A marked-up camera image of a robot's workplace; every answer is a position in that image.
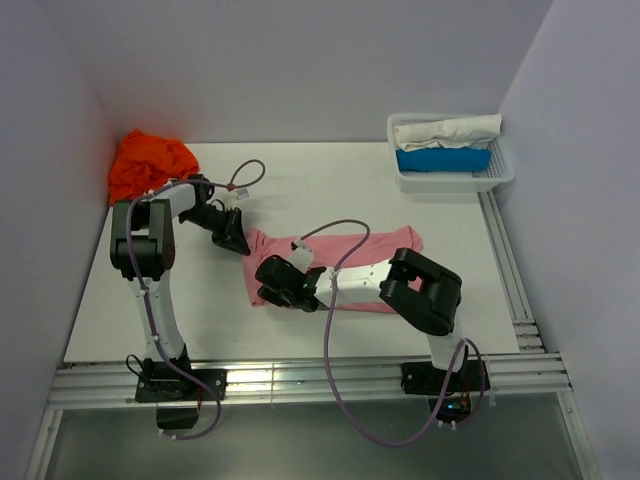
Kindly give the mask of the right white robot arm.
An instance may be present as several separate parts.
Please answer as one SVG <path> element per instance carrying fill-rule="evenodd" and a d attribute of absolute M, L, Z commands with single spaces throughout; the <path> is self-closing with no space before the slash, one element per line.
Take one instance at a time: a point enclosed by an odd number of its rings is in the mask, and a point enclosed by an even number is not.
<path fill-rule="evenodd" d="M 466 379 L 463 335 L 455 325 L 462 300 L 457 274 L 410 248 L 377 263 L 340 269 L 314 267 L 313 259 L 302 246 L 286 258 L 266 258 L 255 274 L 259 297 L 307 313 L 386 306 L 426 335 L 438 386 L 452 390 Z"/>

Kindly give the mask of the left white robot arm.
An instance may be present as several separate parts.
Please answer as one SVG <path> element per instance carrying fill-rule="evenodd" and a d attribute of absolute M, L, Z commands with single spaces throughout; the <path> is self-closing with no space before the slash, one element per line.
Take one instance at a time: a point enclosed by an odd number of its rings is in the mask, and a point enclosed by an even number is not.
<path fill-rule="evenodd" d="M 250 248 L 236 206 L 213 205 L 216 185 L 197 174 L 112 207 L 109 256 L 127 280 L 138 305 L 146 342 L 139 381 L 183 399 L 202 382 L 192 372 L 170 289 L 176 259 L 174 223 L 211 233 L 214 245 L 247 256 Z"/>

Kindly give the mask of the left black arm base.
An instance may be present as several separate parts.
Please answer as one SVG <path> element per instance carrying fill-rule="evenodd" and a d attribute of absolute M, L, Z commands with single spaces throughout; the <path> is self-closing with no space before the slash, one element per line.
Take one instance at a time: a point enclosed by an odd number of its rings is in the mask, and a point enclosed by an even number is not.
<path fill-rule="evenodd" d="M 154 404 L 157 426 L 182 433 L 196 425 L 204 401 L 224 399 L 227 371 L 220 368 L 193 370 L 186 353 L 172 362 L 198 382 L 185 378 L 163 361 L 141 360 L 134 354 L 125 359 L 127 369 L 137 377 L 134 402 Z"/>

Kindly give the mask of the pink t shirt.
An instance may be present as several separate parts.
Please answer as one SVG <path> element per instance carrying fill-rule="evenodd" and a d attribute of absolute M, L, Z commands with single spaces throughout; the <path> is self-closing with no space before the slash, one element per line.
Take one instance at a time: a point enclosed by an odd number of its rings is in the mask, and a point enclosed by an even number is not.
<path fill-rule="evenodd" d="M 347 235 L 313 235 L 304 243 L 312 250 L 315 267 L 333 267 L 350 248 L 363 238 L 362 233 Z M 260 229 L 252 229 L 247 237 L 251 253 L 242 257 L 242 266 L 249 302 L 252 307 L 265 306 L 267 302 L 258 295 L 261 283 L 255 278 L 259 265 L 268 257 L 278 255 L 288 258 L 293 252 L 295 237 L 270 237 Z M 405 225 L 393 232 L 372 233 L 368 240 L 343 263 L 344 268 L 360 267 L 390 259 L 398 248 L 423 250 L 422 237 L 411 226 Z M 341 310 L 392 314 L 393 310 L 380 300 L 339 306 Z"/>

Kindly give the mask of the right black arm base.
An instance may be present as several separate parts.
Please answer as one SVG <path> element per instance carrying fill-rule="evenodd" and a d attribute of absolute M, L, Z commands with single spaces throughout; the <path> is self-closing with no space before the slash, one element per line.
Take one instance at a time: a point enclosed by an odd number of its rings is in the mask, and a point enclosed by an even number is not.
<path fill-rule="evenodd" d="M 429 407 L 435 411 L 437 397 L 445 379 L 445 371 L 430 362 L 406 362 L 401 365 L 401 388 L 408 395 L 429 397 Z M 485 364 L 475 359 L 465 360 L 459 372 L 454 372 L 448 383 L 444 400 L 436 419 L 443 423 L 460 422 L 473 412 L 472 392 L 488 392 L 491 387 Z"/>

